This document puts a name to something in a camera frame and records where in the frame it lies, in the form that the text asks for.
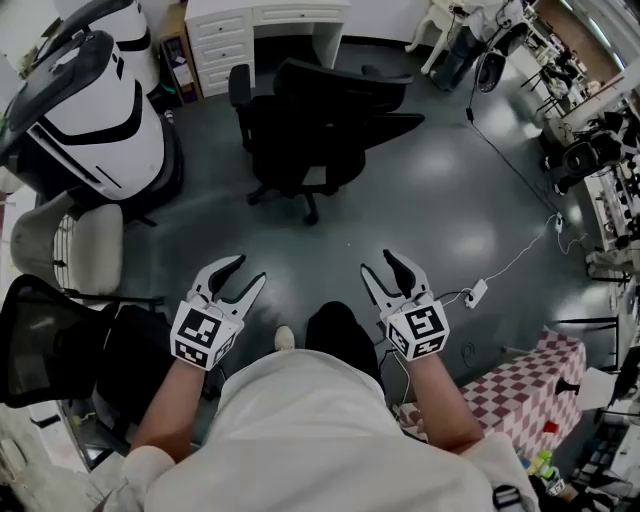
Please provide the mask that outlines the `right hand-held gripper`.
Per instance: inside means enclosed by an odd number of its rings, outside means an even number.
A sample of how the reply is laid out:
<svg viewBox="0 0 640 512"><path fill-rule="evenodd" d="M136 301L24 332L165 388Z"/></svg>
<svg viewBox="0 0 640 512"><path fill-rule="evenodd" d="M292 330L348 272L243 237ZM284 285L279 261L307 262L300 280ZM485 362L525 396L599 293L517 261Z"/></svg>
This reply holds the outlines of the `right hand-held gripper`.
<svg viewBox="0 0 640 512"><path fill-rule="evenodd" d="M443 304L430 295L425 271L408 257L383 250L391 267L398 293L391 294L366 265L360 275L372 302L380 311L385 338L405 361L414 361L442 351L450 334Z"/></svg>

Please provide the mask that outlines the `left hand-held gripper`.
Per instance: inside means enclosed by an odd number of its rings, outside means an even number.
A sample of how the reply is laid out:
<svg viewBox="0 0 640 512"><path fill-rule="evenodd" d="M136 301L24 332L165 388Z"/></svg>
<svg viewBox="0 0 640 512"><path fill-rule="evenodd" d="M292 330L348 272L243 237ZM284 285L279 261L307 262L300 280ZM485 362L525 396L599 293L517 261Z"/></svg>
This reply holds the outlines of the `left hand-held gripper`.
<svg viewBox="0 0 640 512"><path fill-rule="evenodd" d="M202 268L178 308L170 331L170 351L176 358L204 371L221 362L233 347L249 312L267 281L255 276L234 299L214 300L245 255L221 258Z"/></svg>

